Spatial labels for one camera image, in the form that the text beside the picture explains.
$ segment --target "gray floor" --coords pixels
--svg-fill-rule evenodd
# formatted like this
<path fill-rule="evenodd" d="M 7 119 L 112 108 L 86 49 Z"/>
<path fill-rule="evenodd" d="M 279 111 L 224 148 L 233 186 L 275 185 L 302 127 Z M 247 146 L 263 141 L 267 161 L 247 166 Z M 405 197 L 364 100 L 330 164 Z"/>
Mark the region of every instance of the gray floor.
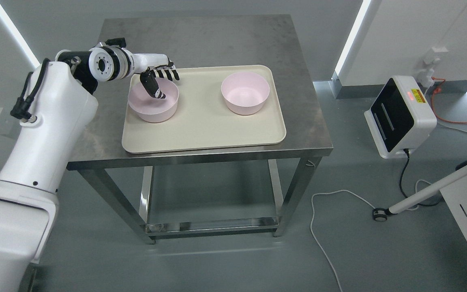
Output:
<path fill-rule="evenodd" d="M 348 189 L 380 207 L 402 196 L 403 159 L 379 157 L 363 111 L 373 99 L 335 100 L 315 83 L 334 144 L 321 161 L 284 236 L 268 233 L 143 244 L 76 172 L 59 189 L 61 210 L 44 253 L 37 291 L 338 291 L 309 232 L 310 197 Z M 467 97 L 440 94 L 438 110 L 467 118 Z M 437 126 L 411 156 L 404 186 L 437 181 L 467 160 L 467 134 Z M 297 161 L 278 161 L 283 187 Z M 133 205 L 141 168 L 109 170 Z M 157 169 L 152 221 L 272 215 L 269 178 L 257 161 Z M 374 222 L 371 208 L 340 193 L 315 198 L 313 229 L 344 291 L 467 291 L 467 243 L 446 204 Z"/>

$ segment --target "black screen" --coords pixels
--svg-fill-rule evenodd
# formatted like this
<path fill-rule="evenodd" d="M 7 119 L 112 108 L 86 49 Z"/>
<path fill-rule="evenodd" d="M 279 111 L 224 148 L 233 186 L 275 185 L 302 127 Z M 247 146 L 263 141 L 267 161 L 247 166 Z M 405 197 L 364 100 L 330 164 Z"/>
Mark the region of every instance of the black screen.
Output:
<path fill-rule="evenodd" d="M 379 131 L 390 152 L 412 129 L 413 118 L 394 79 L 390 78 L 371 107 Z"/>

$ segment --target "stainless steel table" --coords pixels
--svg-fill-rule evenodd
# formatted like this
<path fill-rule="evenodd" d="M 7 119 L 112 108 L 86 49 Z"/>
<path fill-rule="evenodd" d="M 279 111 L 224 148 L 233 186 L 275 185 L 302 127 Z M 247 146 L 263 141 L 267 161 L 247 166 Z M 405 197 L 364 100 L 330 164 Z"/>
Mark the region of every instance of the stainless steel table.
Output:
<path fill-rule="evenodd" d="M 78 170 L 136 234 L 156 238 L 257 231 L 282 235 L 321 157 L 332 143 L 289 15 L 106 19 L 99 41 L 125 37 L 131 52 L 168 55 L 179 68 L 262 64 L 271 69 L 287 136 L 276 145 L 131 155 L 122 148 L 129 81 L 100 83 L 99 108 L 77 142 L 68 170 Z M 275 159 L 300 158 L 282 195 Z M 154 167 L 264 159 L 274 190 L 276 216 L 210 222 L 149 222 Z M 139 214 L 105 168 L 145 166 Z"/>

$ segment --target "bowl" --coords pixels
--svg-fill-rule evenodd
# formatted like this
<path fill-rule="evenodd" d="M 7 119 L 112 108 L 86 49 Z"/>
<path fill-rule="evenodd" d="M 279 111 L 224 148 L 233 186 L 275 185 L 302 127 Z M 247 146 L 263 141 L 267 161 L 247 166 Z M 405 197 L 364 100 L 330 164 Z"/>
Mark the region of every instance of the bowl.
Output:
<path fill-rule="evenodd" d="M 146 122 L 164 122 L 171 118 L 178 108 L 180 92 L 174 82 L 157 77 L 156 82 L 161 92 L 166 95 L 165 98 L 152 98 L 140 82 L 133 85 L 127 97 L 128 105 Z"/>
<path fill-rule="evenodd" d="M 254 72 L 237 72 L 224 79 L 221 93 L 230 111 L 251 115 L 259 111 L 268 99 L 269 84 Z"/>

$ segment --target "tray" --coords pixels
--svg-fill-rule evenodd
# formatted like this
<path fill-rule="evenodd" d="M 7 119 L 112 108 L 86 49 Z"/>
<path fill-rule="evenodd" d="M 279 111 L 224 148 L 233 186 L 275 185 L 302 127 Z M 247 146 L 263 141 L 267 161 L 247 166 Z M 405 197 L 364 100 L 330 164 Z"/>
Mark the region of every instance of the tray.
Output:
<path fill-rule="evenodd" d="M 250 71 L 263 76 L 270 94 L 263 108 L 249 116 L 226 107 L 221 83 L 228 75 Z M 286 127 L 271 70 L 263 65 L 178 69 L 178 109 L 172 118 L 152 124 L 127 106 L 122 146 L 133 154 L 277 144 Z M 131 85 L 139 75 L 131 78 Z"/>

